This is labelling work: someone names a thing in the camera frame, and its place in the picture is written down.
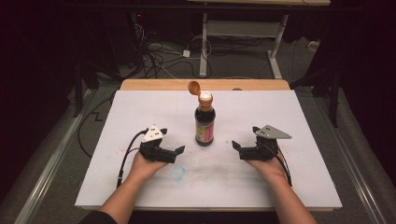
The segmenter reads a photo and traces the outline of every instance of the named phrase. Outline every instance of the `white board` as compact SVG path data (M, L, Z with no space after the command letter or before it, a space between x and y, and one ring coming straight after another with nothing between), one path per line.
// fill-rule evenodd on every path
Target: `white board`
M278 139L293 189L308 208L342 207L294 91L212 91L215 139L194 139L196 96L188 91L118 91L107 117L76 206L97 208L116 189L122 158L132 138L152 124L167 128L162 148L186 146L140 192L135 209L266 210L273 202L266 183L239 160L232 140L255 146L252 127L269 124L292 136ZM139 147L142 135L133 147ZM128 175L134 152L123 177Z

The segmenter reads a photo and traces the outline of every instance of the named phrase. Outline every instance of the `desk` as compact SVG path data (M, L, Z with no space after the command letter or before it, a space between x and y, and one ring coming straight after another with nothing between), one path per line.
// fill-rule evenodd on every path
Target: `desk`
M328 6L330 0L189 0L193 2L208 3L239 3L239 4L262 4L283 6ZM200 77L206 77L207 61L207 36L208 35L233 35L253 37L274 37L275 42L272 50L267 51L269 64L271 65L274 78L282 78L279 66L276 62L276 53L285 31L289 15L283 15L281 22L252 22L252 21L210 21L207 13L204 13L202 31L202 53L200 62Z
M320 211L342 206L298 99L284 80L198 81L202 90L211 90L214 96L213 144L199 147L195 143L193 111L198 102L187 91L189 80L125 80L113 101L76 206L96 209L108 198L116 189L125 149L136 133L153 123L168 129L163 148L186 149L147 183L136 210L273 210L266 183L239 160L231 145L232 140L242 146L254 144L252 126L266 124L292 135L278 143L288 161L293 188L305 206ZM244 91L231 91L234 88ZM134 147L140 140L136 139ZM127 160L124 177L133 156Z

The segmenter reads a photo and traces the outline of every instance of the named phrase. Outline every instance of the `black cable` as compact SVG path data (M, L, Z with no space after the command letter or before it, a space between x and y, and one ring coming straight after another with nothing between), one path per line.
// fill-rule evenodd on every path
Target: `black cable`
M138 149L138 147L137 147L137 148L134 148L134 149L131 149L132 144L134 143L134 140L136 140L136 138L137 138L140 134L146 134L146 133L148 132L148 130L149 130L149 129L146 129L145 131L140 131L139 133L137 133L137 134L134 136L134 138L132 139L132 141L131 141L131 143L129 144L128 148L126 149L124 158L123 158L123 160L122 160L121 168L120 168L120 171L119 171L119 177L118 177L118 179L117 179L117 188L121 185L121 182L122 182L123 167L124 167L124 165L125 165L126 158L128 157L129 153L131 153L132 151Z
M78 144L79 147L81 148L81 150L84 152L85 155L87 155L90 159L92 158L92 155L90 155L90 153L87 152L87 150L84 148L84 146L81 143L81 137L80 137L80 132L81 132L81 127L82 125L84 125L85 121L87 120L87 118L93 113L93 111L95 111L99 106L101 106L102 104L104 104L107 101L110 101L110 104L113 104L113 98L114 95L116 94L117 90L113 91L110 95L109 98L105 99L104 101L102 101L99 105L97 105L93 110L90 111L90 113L88 113L88 115L82 120L81 124L78 127L78 131L77 131L77 139L78 139Z
M280 148L278 148L277 150L282 155L284 162L275 154L275 152L271 148L269 148L266 145L263 145L263 146L266 147L275 156L275 158L279 161L280 165L282 165L282 168L283 168L283 170L285 171L285 174L286 174L286 178L288 179L288 183L292 187L289 166L288 166L288 163L286 162L286 158L285 158L285 156L283 156L283 153L280 150Z

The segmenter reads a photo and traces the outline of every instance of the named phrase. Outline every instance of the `wooden panel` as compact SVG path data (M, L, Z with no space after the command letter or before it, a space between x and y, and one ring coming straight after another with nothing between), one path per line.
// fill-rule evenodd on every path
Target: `wooden panel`
M185 91L191 80L197 81L202 90L231 91L235 88L249 91L289 90L282 79L126 79L121 91Z

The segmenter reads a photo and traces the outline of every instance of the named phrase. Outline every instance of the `hand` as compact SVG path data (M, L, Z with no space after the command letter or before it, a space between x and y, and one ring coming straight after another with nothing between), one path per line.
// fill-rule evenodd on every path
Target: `hand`
M157 171L161 170L167 163L162 161L148 161L138 151L134 155L131 171L125 181L137 180L139 184L144 184L150 180Z
M283 157L280 152L277 156L283 161ZM273 157L269 161L246 161L248 164L256 168L257 171L262 175L262 177L269 183L272 184L277 180L288 181L285 176L285 171L282 168L280 162Z

